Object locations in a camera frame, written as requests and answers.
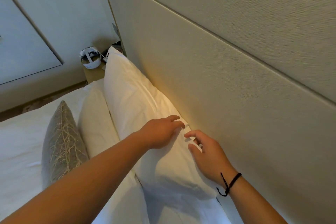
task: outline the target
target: bracelet string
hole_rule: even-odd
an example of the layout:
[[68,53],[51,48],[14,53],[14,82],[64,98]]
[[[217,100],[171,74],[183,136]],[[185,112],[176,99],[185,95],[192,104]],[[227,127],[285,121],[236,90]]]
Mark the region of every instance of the bracelet string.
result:
[[233,179],[232,179],[232,182],[230,182],[230,184],[228,185],[226,180],[224,179],[224,176],[223,176],[223,173],[220,173],[220,175],[222,176],[223,178],[223,181],[225,183],[225,186],[226,186],[226,190],[225,190],[225,195],[223,195],[220,191],[219,191],[219,188],[216,188],[218,190],[218,193],[223,196],[223,197],[226,197],[229,192],[230,192],[230,188],[232,188],[233,184],[238,180],[239,177],[241,177],[241,173],[238,173]]

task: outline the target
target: gray pillow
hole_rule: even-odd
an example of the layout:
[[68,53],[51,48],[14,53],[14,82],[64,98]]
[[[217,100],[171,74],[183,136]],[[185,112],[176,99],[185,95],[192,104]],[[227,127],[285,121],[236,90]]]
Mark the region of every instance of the gray pillow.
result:
[[43,189],[88,159],[72,113],[65,101],[62,101],[50,120],[43,142]]

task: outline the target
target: cabinet door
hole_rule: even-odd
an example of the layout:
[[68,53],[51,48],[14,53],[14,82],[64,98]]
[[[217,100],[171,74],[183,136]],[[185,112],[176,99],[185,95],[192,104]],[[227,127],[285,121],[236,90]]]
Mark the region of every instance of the cabinet door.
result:
[[0,7],[0,84],[61,65],[12,0]]

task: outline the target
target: upholstered headboard panel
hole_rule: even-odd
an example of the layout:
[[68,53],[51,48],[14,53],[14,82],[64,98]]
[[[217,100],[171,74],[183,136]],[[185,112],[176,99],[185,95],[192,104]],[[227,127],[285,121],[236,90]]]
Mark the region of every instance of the upholstered headboard panel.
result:
[[[110,0],[127,55],[290,223],[333,223],[332,0]],[[229,198],[219,198],[233,224]]]

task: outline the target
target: person's right arm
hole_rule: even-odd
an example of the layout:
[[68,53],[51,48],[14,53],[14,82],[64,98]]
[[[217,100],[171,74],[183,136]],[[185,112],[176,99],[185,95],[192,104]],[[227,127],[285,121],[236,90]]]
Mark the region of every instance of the person's right arm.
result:
[[[208,179],[226,189],[221,173],[230,184],[238,172],[231,165],[219,143],[200,130],[186,133],[185,137],[196,137],[195,143],[202,144],[203,152],[189,144],[199,170]],[[244,224],[287,224],[281,215],[246,181],[239,177],[229,192]]]

